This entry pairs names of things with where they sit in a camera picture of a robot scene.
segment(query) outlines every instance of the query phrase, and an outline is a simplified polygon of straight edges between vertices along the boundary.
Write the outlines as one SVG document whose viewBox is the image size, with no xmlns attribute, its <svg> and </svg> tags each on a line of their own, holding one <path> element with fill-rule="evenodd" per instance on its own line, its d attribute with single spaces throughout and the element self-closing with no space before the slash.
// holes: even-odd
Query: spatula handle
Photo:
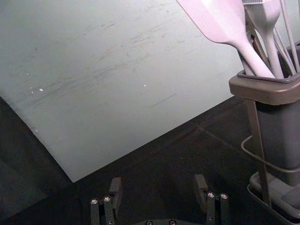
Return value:
<svg viewBox="0 0 300 225">
<path fill-rule="evenodd" d="M 274 42 L 273 30 L 262 36 L 264 46 L 266 47 L 271 70 L 278 79 L 283 79 L 283 73 L 278 59 L 278 53 Z"/>
<path fill-rule="evenodd" d="M 244 67 L 245 74 L 248 75 L 248 76 L 255 76 L 255 74 L 253 73 L 251 67 L 248 65 L 248 63 L 246 62 L 244 57 L 239 53 L 239 51 L 238 51 L 238 54 L 239 54 L 239 57 L 240 57 L 240 61 L 242 62 L 242 65 Z"/>
<path fill-rule="evenodd" d="M 275 78 L 275 76 L 271 73 L 266 64 L 264 64 L 262 59 L 254 51 L 253 47 L 247 40 L 245 40 L 242 45 L 235 47 L 238 49 L 257 76 Z"/>
</svg>

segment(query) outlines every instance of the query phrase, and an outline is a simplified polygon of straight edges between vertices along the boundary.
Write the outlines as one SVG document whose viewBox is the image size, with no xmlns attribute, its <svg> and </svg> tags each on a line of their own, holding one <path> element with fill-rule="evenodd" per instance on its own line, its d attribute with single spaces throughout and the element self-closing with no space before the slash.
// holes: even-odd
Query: silicone spatula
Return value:
<svg viewBox="0 0 300 225">
<path fill-rule="evenodd" d="M 275 78 L 248 42 L 241 0 L 177 0 L 203 35 L 235 47 L 257 76 Z"/>
</svg>

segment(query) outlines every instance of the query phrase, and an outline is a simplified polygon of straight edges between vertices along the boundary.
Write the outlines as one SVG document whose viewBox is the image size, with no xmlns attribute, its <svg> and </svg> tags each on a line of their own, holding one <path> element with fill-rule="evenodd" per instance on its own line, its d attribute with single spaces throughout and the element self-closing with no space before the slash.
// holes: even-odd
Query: dark gray surface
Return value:
<svg viewBox="0 0 300 225">
<path fill-rule="evenodd" d="M 44 145 L 0 98 L 0 221 L 71 183 Z"/>
<path fill-rule="evenodd" d="M 249 135 L 246 106 L 233 97 L 3 224 L 89 225 L 90 200 L 106 195 L 113 177 L 122 177 L 123 185 L 117 224 L 163 218 L 203 223 L 193 192 L 194 174 L 203 174 L 211 191 L 229 195 L 232 224 L 279 225 L 248 194 L 256 168 L 240 143 Z"/>
</svg>

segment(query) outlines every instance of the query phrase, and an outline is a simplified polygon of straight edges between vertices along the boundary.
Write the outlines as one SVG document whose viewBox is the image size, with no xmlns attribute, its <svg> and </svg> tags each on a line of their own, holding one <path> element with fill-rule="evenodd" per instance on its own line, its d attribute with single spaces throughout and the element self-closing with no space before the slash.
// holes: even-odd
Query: wall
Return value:
<svg viewBox="0 0 300 225">
<path fill-rule="evenodd" d="M 0 95 L 72 181 L 226 100 L 242 69 L 176 0 L 1 0 L 0 31 Z"/>
</svg>

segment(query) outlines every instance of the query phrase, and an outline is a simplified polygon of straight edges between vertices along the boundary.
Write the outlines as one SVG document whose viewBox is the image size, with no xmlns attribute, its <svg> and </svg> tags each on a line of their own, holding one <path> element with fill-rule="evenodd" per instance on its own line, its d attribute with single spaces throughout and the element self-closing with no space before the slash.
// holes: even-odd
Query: bolt head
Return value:
<svg viewBox="0 0 300 225">
<path fill-rule="evenodd" d="M 171 220 L 169 221 L 169 225 L 176 225 L 176 221 L 171 219 Z"/>
<path fill-rule="evenodd" d="M 105 197 L 105 198 L 104 198 L 104 201 L 105 201 L 105 202 L 109 202 L 110 200 L 111 200 L 110 197 Z"/>
<path fill-rule="evenodd" d="M 227 196 L 227 195 L 225 195 L 225 194 L 221 194 L 221 198 L 223 198 L 223 199 L 227 199 L 227 198 L 228 198 L 228 196 Z"/>
<path fill-rule="evenodd" d="M 213 193 L 211 193 L 211 192 L 209 192 L 207 196 L 208 196 L 209 198 L 215 197 L 215 195 L 214 195 Z"/>
<path fill-rule="evenodd" d="M 97 204 L 98 203 L 98 200 L 97 199 L 93 199 L 93 200 L 91 200 L 91 202 L 90 202 L 91 204 L 93 204 L 93 205 L 95 205 L 95 204 Z"/>
</svg>

